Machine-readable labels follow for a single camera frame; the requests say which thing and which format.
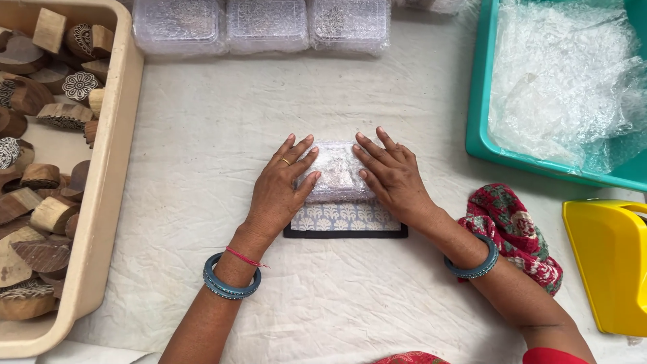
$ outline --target blue bangle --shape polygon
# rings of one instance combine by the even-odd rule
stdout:
[[[249,297],[254,293],[258,286],[261,284],[261,270],[256,268],[254,272],[254,281],[253,283],[246,288],[235,288],[231,287],[228,284],[223,283],[219,280],[214,274],[214,265],[218,263],[222,253],[218,253],[214,256],[211,256],[204,263],[203,279],[204,284],[209,288],[210,291],[214,292],[218,296],[226,299],[244,299]]]
[[[479,238],[482,242],[486,243],[488,247],[490,248],[490,253],[488,254],[487,258],[481,264],[480,266],[474,268],[474,269],[458,269],[454,267],[454,264],[452,263],[447,256],[444,258],[445,265],[449,270],[452,272],[457,277],[464,278],[464,279],[474,279],[478,278],[485,273],[489,272],[492,268],[494,268],[494,264],[496,264],[496,260],[499,258],[499,248],[496,247],[496,244],[494,241],[487,236],[483,236],[480,234],[474,234],[477,238]]]

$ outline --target teal plastic tray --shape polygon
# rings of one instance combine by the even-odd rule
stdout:
[[[641,56],[647,59],[647,0],[626,0],[631,24],[642,41]],[[560,163],[542,161],[529,155],[496,146],[488,137],[487,123],[492,86],[494,43],[499,14],[499,0],[483,0],[474,49],[472,88],[467,117],[465,149],[474,157],[519,168],[537,174],[598,187],[622,187],[647,192],[647,150],[609,174],[574,171]]]

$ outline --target black border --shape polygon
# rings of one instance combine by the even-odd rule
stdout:
[[[404,239],[409,237],[409,227],[400,223],[401,230],[292,230],[292,222],[283,229],[288,239]]]

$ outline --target beige plastic tray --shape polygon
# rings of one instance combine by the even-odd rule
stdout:
[[[115,32],[115,42],[94,150],[82,135],[28,117],[23,139],[34,145],[36,163],[57,165],[68,174],[90,156],[91,163],[60,308],[31,320],[0,320],[0,359],[50,350],[65,339],[75,320],[103,301],[144,68],[131,35],[130,13],[114,0],[0,0],[0,27],[32,36],[41,7],[67,16],[68,27],[103,25]]]

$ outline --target red thread bracelet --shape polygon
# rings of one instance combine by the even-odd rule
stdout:
[[[240,259],[241,259],[242,261],[244,261],[245,263],[250,264],[250,265],[252,265],[252,266],[254,266],[254,267],[265,267],[265,268],[270,268],[269,266],[266,266],[266,265],[264,265],[264,264],[257,263],[257,262],[255,262],[255,261],[253,261],[253,260],[251,260],[251,259],[247,258],[245,255],[242,255],[241,253],[238,253],[237,251],[233,250],[233,249],[232,249],[232,248],[230,248],[230,247],[226,247],[226,248],[225,248],[225,250],[226,250],[226,251],[228,251],[229,253],[232,253],[233,255],[237,256],[238,258],[240,258]]]

